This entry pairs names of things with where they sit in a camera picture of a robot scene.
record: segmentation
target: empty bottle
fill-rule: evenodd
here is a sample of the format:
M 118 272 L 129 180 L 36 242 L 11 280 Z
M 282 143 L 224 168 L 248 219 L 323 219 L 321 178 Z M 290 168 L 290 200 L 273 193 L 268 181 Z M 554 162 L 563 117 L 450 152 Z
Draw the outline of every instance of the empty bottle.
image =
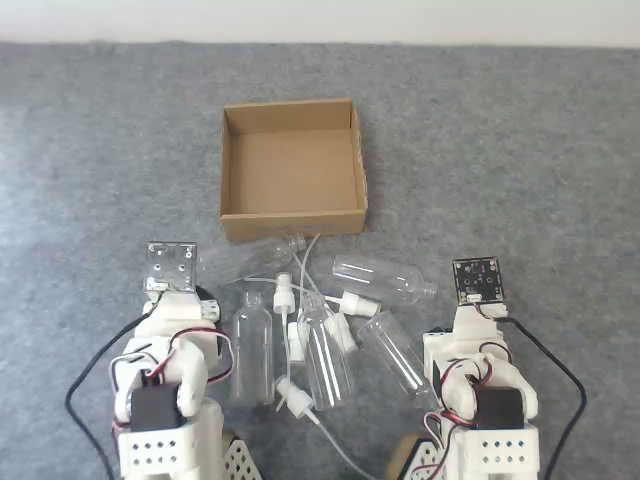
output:
M 259 292 L 245 293 L 244 306 L 233 317 L 231 343 L 231 401 L 244 406 L 272 403 L 273 326 Z
M 303 235 L 267 237 L 255 242 L 200 248 L 200 281 L 213 287 L 250 275 L 275 273 L 291 261 L 294 253 L 304 248 Z
M 381 301 L 386 307 L 413 305 L 433 298 L 437 287 L 411 266 L 377 258 L 335 255 L 312 262 L 313 273 L 330 277 L 348 292 Z
M 298 334 L 316 410 L 344 405 L 354 394 L 340 331 L 329 331 L 326 323 L 329 315 L 322 297 L 303 295 Z
M 358 331 L 364 349 L 375 354 L 388 367 L 407 392 L 416 408 L 437 406 L 436 397 L 423 374 L 423 363 L 411 345 L 411 339 L 391 312 L 382 312 Z

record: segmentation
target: bottle cap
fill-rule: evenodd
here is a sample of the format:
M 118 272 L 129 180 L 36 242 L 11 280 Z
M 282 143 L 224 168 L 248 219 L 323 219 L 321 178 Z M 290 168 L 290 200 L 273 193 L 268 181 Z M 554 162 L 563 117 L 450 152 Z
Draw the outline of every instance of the bottle cap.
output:
M 380 312 L 381 305 L 373 300 L 368 300 L 355 293 L 345 291 L 340 300 L 340 312 L 347 315 L 373 317 Z
M 329 335 L 336 341 L 342 353 L 348 354 L 358 349 L 344 313 L 334 313 L 324 323 Z

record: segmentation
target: white spray nozzle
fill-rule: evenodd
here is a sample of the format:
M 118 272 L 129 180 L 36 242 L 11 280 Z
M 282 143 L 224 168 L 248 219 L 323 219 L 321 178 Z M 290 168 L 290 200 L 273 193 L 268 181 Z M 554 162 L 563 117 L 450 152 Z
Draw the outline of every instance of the white spray nozzle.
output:
M 306 412 L 313 407 L 313 399 L 309 394 L 298 388 L 287 377 L 280 377 L 276 381 L 276 390 L 282 395 L 284 401 L 287 402 L 287 408 L 291 410 L 291 413 L 296 418 L 306 415 Z
M 336 341 L 342 353 L 348 354 L 358 349 L 343 313 L 334 313 L 324 323 L 329 335 Z
M 340 299 L 340 312 L 347 315 L 373 317 L 380 312 L 381 305 L 378 302 L 345 291 Z
M 298 324 L 296 322 L 289 323 L 287 327 L 287 340 L 289 341 L 289 361 L 297 364 L 304 363 L 304 347 L 300 340 Z
M 296 300 L 291 288 L 291 274 L 279 273 L 276 276 L 276 292 L 273 295 L 273 311 L 277 314 L 292 314 L 296 309 Z

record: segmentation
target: bottle neck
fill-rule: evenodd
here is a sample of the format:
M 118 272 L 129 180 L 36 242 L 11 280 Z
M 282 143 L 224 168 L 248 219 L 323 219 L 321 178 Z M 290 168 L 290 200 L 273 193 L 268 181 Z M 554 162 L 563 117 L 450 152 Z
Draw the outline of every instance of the bottle neck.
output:
M 290 235 L 287 237 L 287 240 L 289 242 L 289 248 L 291 248 L 293 252 L 301 252 L 307 247 L 307 242 L 301 233 Z
M 244 294 L 244 304 L 247 307 L 260 307 L 262 306 L 262 295 L 255 290 L 248 290 Z

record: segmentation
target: white plastic part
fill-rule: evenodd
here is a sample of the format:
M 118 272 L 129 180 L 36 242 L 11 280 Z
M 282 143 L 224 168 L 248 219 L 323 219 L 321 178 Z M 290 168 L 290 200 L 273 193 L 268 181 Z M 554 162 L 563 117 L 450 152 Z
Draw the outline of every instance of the white plastic part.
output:
M 200 300 L 202 319 L 207 322 L 218 323 L 220 320 L 220 305 L 217 300 Z
M 492 478 L 535 480 L 540 470 L 538 429 L 457 430 L 446 460 L 446 480 Z
M 120 433 L 122 476 L 169 474 L 176 480 L 223 480 L 223 421 L 220 405 L 204 399 L 198 415 L 180 428 Z
M 408 461 L 402 480 L 427 480 L 436 467 L 424 468 L 427 465 L 437 465 L 442 458 L 442 450 L 436 447 L 432 440 L 421 440 L 413 457 Z
M 507 316 L 507 308 L 502 303 L 482 305 L 482 311 L 490 317 Z M 488 349 L 487 353 L 479 353 L 480 346 L 486 342 L 507 347 L 496 322 L 480 315 L 473 306 L 457 308 L 451 333 L 425 333 L 422 340 L 424 374 L 432 384 L 434 365 L 438 367 L 440 375 L 443 375 L 451 359 L 472 360 L 458 364 L 459 368 L 451 371 L 442 389 L 444 403 L 463 418 L 473 418 L 476 410 L 475 391 L 465 376 L 477 376 L 477 368 L 480 368 L 484 375 L 487 368 L 485 360 L 489 361 L 493 368 L 488 386 L 517 388 L 522 393 L 525 419 L 530 420 L 537 416 L 538 396 L 518 369 L 506 360 L 506 352 L 501 353 L 500 349 L 495 348 L 491 350 L 492 353 L 488 353 Z
M 153 304 L 147 302 L 143 313 L 148 312 Z M 215 310 L 219 307 L 211 303 L 203 307 L 195 293 L 165 292 L 157 308 L 135 329 L 136 338 L 172 337 L 174 333 L 185 328 L 215 328 Z M 218 364 L 218 338 L 209 333 L 193 332 L 181 338 L 192 341 L 203 353 L 207 369 L 213 370 Z M 161 360 L 166 352 L 160 354 Z
M 289 361 L 292 364 L 304 364 L 304 347 L 298 334 L 298 324 L 291 322 L 287 325 L 287 340 L 289 342 Z
M 223 461 L 227 480 L 262 480 L 249 448 L 242 440 L 231 442 Z
M 344 313 L 334 313 L 325 320 L 329 335 L 336 341 L 342 353 L 348 354 L 358 349 L 351 335 L 349 323 Z
M 313 399 L 309 394 L 286 377 L 280 377 L 276 381 L 276 390 L 284 397 L 287 408 L 296 418 L 301 418 L 313 407 Z
M 279 273 L 276 277 L 276 292 L 273 295 L 273 311 L 278 315 L 284 311 L 287 315 L 296 310 L 296 299 L 291 286 L 291 274 Z
M 347 315 L 373 317 L 380 312 L 381 304 L 361 297 L 356 293 L 345 291 L 340 299 L 340 312 Z
M 129 341 L 125 353 L 132 352 L 141 346 L 159 361 L 162 361 L 169 351 L 169 338 L 134 338 Z M 207 366 L 200 348 L 185 338 L 178 338 L 174 342 L 174 353 L 162 372 L 162 379 L 168 383 L 179 383 L 177 407 L 185 417 L 192 417 L 204 398 L 207 384 Z M 130 412 L 128 402 L 131 392 L 141 386 L 140 370 L 153 370 L 155 363 L 144 358 L 135 363 L 126 361 L 115 365 L 115 380 L 118 391 L 114 400 L 115 417 L 120 423 L 128 423 Z

